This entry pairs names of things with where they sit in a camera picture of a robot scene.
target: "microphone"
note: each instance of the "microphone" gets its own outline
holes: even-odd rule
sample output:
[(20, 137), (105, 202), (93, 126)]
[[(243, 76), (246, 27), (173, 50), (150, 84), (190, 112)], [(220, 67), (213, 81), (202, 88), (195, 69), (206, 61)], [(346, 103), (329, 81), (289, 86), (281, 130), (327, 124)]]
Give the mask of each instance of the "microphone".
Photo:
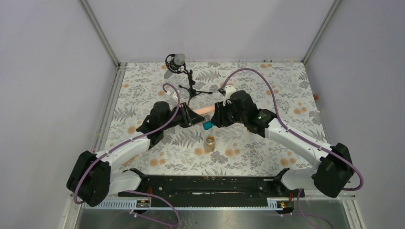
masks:
[[(170, 62), (167, 62), (167, 58), (171, 56), (173, 59)], [(170, 54), (169, 56), (166, 57), (166, 66), (167, 66), (167, 71), (165, 72), (163, 78), (165, 80), (169, 79), (173, 73), (180, 74), (181, 72), (179, 71), (179, 68), (183, 66), (186, 60), (186, 56), (183, 53), (179, 53), (177, 55), (175, 54)]]

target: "gray microphone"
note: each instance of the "gray microphone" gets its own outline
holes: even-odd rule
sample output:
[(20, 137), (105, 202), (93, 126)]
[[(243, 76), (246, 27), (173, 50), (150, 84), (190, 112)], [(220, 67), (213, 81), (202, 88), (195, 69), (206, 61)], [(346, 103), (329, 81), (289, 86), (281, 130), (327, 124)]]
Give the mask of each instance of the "gray microphone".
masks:
[(179, 53), (173, 57), (173, 59), (169, 62), (167, 66), (167, 71), (165, 72), (163, 78), (165, 80), (169, 79), (173, 72), (178, 71), (178, 69), (183, 66), (184, 62), (186, 61), (186, 56), (183, 53)]

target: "tripod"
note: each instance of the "tripod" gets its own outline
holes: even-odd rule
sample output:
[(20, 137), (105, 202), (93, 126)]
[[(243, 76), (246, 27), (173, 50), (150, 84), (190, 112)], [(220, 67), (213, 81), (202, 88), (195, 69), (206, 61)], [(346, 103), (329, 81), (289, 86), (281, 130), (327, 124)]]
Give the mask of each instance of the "tripod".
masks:
[(186, 87), (183, 87), (183, 86), (181, 86), (181, 85), (179, 85), (179, 88), (186, 89), (186, 90), (189, 92), (190, 97), (189, 97), (189, 101), (188, 101), (187, 105), (190, 104), (190, 100), (191, 100), (192, 98), (198, 96), (199, 94), (212, 94), (212, 93), (213, 93), (213, 92), (204, 92), (204, 91), (197, 91), (197, 90), (195, 90), (195, 89), (192, 87), (193, 85), (195, 85), (195, 81), (192, 80), (192, 70), (188, 71), (188, 70), (184, 69), (183, 73), (187, 74), (187, 79), (189, 80), (189, 86), (190, 86), (190, 88), (186, 88)]

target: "gray wall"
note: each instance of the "gray wall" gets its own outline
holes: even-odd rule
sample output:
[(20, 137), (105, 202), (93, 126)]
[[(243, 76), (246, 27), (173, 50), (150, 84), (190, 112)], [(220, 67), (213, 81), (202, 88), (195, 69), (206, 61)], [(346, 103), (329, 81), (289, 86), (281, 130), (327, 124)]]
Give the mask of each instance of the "gray wall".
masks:
[(2, 0), (0, 37), (0, 228), (54, 229), (114, 66), (75, 0)]
[(89, 0), (123, 62), (301, 60), (333, 0)]
[(333, 143), (364, 175), (367, 229), (403, 228), (405, 1), (344, 0), (307, 70)]

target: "floral tablecloth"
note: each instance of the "floral tablecloth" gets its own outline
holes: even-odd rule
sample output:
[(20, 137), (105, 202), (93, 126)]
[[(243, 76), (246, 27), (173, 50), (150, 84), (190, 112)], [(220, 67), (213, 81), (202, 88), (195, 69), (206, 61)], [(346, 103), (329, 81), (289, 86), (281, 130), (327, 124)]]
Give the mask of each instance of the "floral tablecloth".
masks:
[[(213, 105), (223, 98), (218, 88), (225, 78), (239, 68), (253, 68), (261, 72), (273, 87), (280, 115), (290, 125), (309, 136), (326, 141), (320, 116), (315, 106), (308, 77), (302, 63), (242, 63), (188, 62), (193, 70), (195, 88), (212, 91), (201, 94), (190, 102), (192, 109)], [(184, 74), (163, 79), (164, 63), (128, 63), (121, 85), (114, 117), (108, 132), (106, 148), (127, 140), (157, 101), (168, 101), (163, 83), (188, 87)], [(252, 72), (240, 72), (229, 82), (237, 90), (252, 96), (258, 108), (274, 111), (271, 93), (262, 79)], [(181, 102), (188, 93), (180, 89)], [(203, 139), (212, 135), (216, 148), (208, 153)], [(202, 125), (186, 129), (175, 127), (164, 132), (164, 138), (151, 150), (137, 155), (119, 168), (137, 168), (155, 175), (232, 175), (273, 176), (283, 168), (307, 168), (310, 164), (274, 141), (252, 134), (240, 124), (227, 128), (213, 127), (205, 131)]]

